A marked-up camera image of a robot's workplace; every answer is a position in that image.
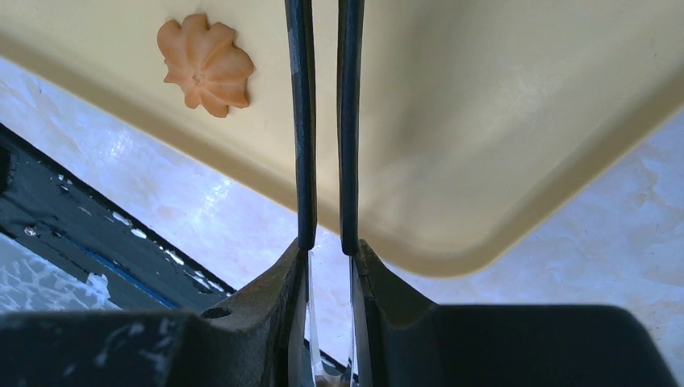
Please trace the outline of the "yellow plastic tray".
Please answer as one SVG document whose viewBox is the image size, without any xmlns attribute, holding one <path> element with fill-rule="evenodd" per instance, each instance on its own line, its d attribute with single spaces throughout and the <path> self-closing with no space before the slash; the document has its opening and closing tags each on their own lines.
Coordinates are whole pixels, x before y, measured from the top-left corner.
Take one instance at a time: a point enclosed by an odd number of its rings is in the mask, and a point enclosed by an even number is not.
<svg viewBox="0 0 684 387">
<path fill-rule="evenodd" d="M 202 13 L 256 67 L 251 104 L 191 110 L 156 43 Z M 295 206 L 281 1 L 4 1 L 1 54 Z M 680 1 L 368 1 L 360 235 L 430 277 L 486 267 L 683 104 Z"/>
</svg>

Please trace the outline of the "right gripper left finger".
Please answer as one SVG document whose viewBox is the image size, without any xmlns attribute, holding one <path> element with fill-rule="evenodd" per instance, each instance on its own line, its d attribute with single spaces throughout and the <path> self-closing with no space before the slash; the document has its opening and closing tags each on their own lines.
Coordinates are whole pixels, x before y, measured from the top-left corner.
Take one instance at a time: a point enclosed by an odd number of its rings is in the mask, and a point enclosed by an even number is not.
<svg viewBox="0 0 684 387">
<path fill-rule="evenodd" d="M 299 236 L 255 280 L 201 314 L 187 310 L 13 313 L 1 320 L 10 381 L 47 386 L 298 386 L 307 252 L 315 237 L 315 71 L 308 1 L 288 1 L 287 37 L 260 2 L 231 8 L 247 41 L 291 59 Z M 161 83 L 155 1 L 4 1 L 1 54 L 177 150 L 219 169 L 242 136 L 210 144 L 209 119 L 173 106 Z"/>
</svg>

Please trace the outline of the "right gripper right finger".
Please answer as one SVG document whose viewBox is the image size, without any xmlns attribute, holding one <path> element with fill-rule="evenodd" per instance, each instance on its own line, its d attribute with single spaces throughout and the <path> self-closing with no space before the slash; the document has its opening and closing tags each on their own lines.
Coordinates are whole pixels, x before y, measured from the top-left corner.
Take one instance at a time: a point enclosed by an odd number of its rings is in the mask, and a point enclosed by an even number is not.
<svg viewBox="0 0 684 387">
<path fill-rule="evenodd" d="M 341 247 L 351 258 L 363 386 L 673 386 L 645 328 L 597 305 L 439 305 L 358 237 L 364 4 L 339 4 L 337 127 Z"/>
</svg>

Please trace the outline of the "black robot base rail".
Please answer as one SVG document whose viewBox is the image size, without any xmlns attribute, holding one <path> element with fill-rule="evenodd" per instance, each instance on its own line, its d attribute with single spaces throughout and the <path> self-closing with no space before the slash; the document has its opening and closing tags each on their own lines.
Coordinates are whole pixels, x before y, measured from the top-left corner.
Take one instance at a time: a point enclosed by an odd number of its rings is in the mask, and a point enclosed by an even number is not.
<svg viewBox="0 0 684 387">
<path fill-rule="evenodd" d="M 290 245 L 239 290 L 1 129 L 1 233 L 83 279 L 115 311 L 1 319 L 4 386 L 315 386 L 306 253 Z"/>
</svg>

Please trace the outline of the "orange flower cookie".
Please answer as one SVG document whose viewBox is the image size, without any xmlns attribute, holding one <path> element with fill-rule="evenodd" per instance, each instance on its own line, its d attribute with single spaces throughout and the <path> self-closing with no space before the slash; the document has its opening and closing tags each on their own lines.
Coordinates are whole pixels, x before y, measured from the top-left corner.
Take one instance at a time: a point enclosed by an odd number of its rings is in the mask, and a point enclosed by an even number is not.
<svg viewBox="0 0 684 387">
<path fill-rule="evenodd" d="M 250 106 L 248 79 L 255 65 L 235 39 L 235 29 L 210 24 L 205 14 L 168 20 L 160 27 L 156 42 L 167 67 L 164 82 L 180 88 L 186 107 L 226 118 L 232 107 Z"/>
</svg>

